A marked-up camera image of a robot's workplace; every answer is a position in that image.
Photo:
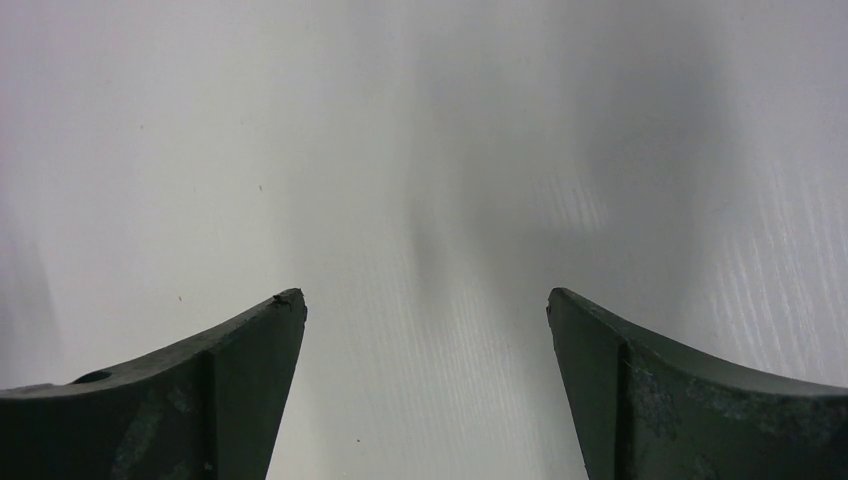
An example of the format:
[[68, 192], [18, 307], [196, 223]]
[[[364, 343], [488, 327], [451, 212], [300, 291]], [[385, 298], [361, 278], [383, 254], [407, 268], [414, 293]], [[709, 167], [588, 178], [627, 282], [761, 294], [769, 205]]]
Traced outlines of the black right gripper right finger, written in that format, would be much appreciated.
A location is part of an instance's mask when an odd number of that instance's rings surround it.
[[744, 367], [565, 288], [547, 317], [592, 479], [843, 479], [847, 392]]

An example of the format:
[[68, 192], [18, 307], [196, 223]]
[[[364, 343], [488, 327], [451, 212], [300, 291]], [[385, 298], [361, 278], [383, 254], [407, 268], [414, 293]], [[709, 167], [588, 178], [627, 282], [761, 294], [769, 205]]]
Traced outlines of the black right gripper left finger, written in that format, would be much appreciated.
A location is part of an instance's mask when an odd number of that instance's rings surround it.
[[307, 319], [292, 288], [65, 385], [1, 394], [5, 479], [263, 479]]

